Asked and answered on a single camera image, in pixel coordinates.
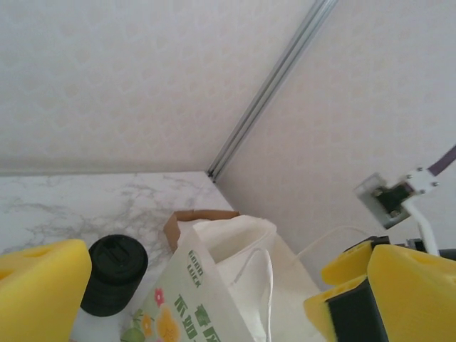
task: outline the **textured wallpaper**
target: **textured wallpaper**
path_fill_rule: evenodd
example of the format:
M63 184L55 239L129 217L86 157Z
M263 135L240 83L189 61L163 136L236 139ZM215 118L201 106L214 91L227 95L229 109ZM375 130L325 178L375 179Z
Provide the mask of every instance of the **textured wallpaper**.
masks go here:
M277 223L295 251L341 225L379 233L353 188L375 171L394 182L456 143L455 17L454 1L340 1L222 175L230 202ZM417 205L440 246L456 247L456 165L440 180ZM408 234L411 219L393 228Z
M2 1L0 172L205 169L311 4Z

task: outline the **black lid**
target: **black lid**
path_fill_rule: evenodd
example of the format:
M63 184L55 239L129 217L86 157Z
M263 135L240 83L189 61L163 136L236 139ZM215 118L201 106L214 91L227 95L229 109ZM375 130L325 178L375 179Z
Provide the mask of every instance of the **black lid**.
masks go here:
M147 253L140 242L125 235L108 235L89 249L92 276L108 284L127 284L142 278Z
M108 235L89 249L92 273L81 308L94 316L110 316L126 307L147 269L142 244L125 235Z

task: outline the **marble countertop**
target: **marble countertop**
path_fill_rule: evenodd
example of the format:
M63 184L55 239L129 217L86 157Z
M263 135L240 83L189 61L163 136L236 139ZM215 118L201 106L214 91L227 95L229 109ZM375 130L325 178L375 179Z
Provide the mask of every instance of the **marble countertop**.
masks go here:
M79 310L71 338L118 342L122 327L165 268L171 252L163 224L178 209L231 209L203 172L0 177L0 254L108 234L139 240L149 256L132 301L100 318Z

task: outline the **bag handle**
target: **bag handle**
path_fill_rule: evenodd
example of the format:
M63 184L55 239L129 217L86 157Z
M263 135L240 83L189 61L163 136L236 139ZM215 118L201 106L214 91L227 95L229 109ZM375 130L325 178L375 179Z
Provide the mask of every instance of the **bag handle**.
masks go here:
M333 235L334 233L338 232L339 230L354 230L355 232L361 233L366 235L367 237L370 236L369 233L367 233L366 230L355 227L355 226L339 226L336 228L331 229L329 232L324 234L323 236L319 237L317 240L313 241L310 245L307 247L304 247L297 255L294 261L299 260L305 253L309 252L311 249L313 249L316 245L320 244L323 240L325 240L327 237Z
M236 275L236 278L234 278L234 281L232 284L235 284L239 281L241 278L242 274L244 273L247 265L249 264L250 260L252 260L252 257L258 253L262 252L264 254L264 257L266 258L267 262L267 272L268 272L268 277L269 277L269 295L268 295L268 306L267 306L267 322L266 322L266 342L271 342L271 309L272 309L272 288L274 286L274 277L272 273L272 261L271 261L271 255L266 249L261 249L261 248L254 248L253 250L250 251L249 256L247 257L246 261L244 262L244 265L242 268L239 270L238 274Z

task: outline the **printed flower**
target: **printed flower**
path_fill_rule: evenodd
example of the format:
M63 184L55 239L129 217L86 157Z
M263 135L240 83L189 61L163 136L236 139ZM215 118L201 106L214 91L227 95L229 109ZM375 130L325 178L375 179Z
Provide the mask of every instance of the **printed flower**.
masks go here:
M155 289L155 303L161 306L165 302L165 296L162 289Z
M151 336L152 335L152 319L150 318L149 315L144 315L142 318L142 331L144 331L145 337Z
M157 332L162 342L179 342L180 330L179 325L172 317L170 308L166 304L161 306L161 315L155 322L157 325Z
M144 342L145 337L141 330L137 328L130 328L123 333L120 342Z

